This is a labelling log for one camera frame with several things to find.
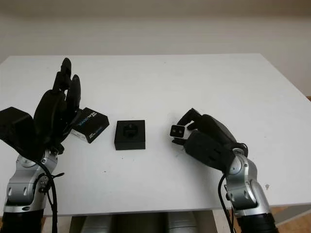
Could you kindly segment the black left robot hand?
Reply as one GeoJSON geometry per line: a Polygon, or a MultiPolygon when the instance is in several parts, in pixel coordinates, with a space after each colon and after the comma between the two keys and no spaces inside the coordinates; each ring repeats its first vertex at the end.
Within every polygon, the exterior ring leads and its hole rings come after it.
{"type": "Polygon", "coordinates": [[[80,100],[80,78],[71,75],[71,61],[65,58],[52,89],[44,93],[34,115],[36,142],[43,150],[63,153],[62,142],[81,112],[80,100]]]}

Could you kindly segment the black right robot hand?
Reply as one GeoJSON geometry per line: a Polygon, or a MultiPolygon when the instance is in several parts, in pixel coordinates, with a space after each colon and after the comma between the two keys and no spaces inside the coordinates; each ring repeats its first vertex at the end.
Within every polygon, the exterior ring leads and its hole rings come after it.
{"type": "Polygon", "coordinates": [[[188,110],[177,124],[171,126],[170,136],[173,137],[173,143],[184,145],[186,142],[185,131],[189,133],[200,132],[221,145],[237,143],[233,134],[224,124],[210,115],[200,114],[193,108],[188,110]]]}

